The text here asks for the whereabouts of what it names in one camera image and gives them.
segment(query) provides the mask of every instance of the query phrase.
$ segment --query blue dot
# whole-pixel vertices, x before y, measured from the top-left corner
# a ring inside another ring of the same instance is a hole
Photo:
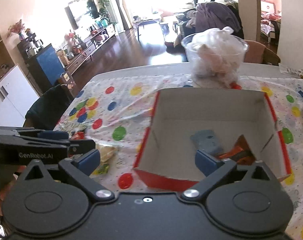
[[[299,93],[299,94],[301,95],[301,97],[303,98],[303,92],[300,90],[298,93]]]
[[[76,98],[80,98],[82,96],[82,94],[84,93],[84,90],[81,90],[78,95],[76,96]]]
[[[84,122],[87,119],[87,113],[84,113],[78,118],[78,122]]]
[[[76,108],[73,108],[73,109],[70,111],[69,116],[74,115],[76,112],[77,112],[77,109],[76,109]]]
[[[108,110],[111,111],[111,110],[114,110],[114,108],[116,107],[117,103],[114,101],[114,102],[111,102],[108,106]]]

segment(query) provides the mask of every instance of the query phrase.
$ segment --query gray blanket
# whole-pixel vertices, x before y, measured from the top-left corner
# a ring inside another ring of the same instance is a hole
[[[234,32],[240,30],[234,13],[224,4],[216,2],[200,3],[196,7],[196,33],[211,28],[231,27]]]

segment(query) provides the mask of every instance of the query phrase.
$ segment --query tv stand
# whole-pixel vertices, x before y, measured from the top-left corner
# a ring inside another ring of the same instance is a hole
[[[70,63],[65,66],[65,69],[68,70],[71,74],[73,74],[86,60],[90,58],[92,61],[92,55],[110,38],[114,37],[116,34],[115,28],[112,24],[107,25],[106,27],[102,27],[97,30],[98,33],[95,35],[90,35],[86,39],[84,39],[84,43],[86,43],[87,48],[76,55]],[[108,34],[108,38],[104,40],[102,43],[97,43],[95,41],[95,37],[101,35],[103,31],[106,31]]]

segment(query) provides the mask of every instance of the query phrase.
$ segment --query white cabinet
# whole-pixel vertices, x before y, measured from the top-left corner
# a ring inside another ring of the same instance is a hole
[[[39,98],[16,65],[0,80],[0,126],[21,127],[25,115]]]
[[[22,127],[25,122],[23,117],[14,105],[5,98],[0,104],[0,126]]]

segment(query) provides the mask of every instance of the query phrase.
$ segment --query polka dot tablecloth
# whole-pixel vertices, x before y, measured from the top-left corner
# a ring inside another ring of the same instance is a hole
[[[86,129],[87,138],[119,146],[106,174],[93,179],[115,192],[150,192],[132,172],[157,90],[192,84],[189,75],[114,78],[89,82],[61,117],[55,130],[72,134]],[[277,115],[291,161],[292,174],[282,182],[294,204],[287,233],[303,239],[303,80],[241,76],[242,89],[264,91]]]

